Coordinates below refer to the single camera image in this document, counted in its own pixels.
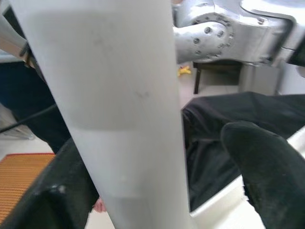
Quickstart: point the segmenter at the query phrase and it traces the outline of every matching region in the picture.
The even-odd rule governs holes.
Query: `woven mat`
[[[0,225],[54,154],[11,154],[0,161]]]

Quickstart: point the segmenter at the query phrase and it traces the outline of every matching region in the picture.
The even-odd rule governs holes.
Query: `floor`
[[[193,95],[195,71],[192,75],[179,77],[180,106],[183,108],[192,98],[198,96],[232,94],[238,91],[238,77],[228,77],[226,74],[203,72],[198,95]],[[11,140],[0,135],[0,160],[7,154],[13,153],[49,153],[50,147],[43,141]],[[114,229],[107,213],[92,212],[86,229]]]

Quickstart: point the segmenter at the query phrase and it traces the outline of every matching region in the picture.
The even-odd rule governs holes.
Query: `white cylinder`
[[[115,228],[191,228],[170,1],[11,3]]]

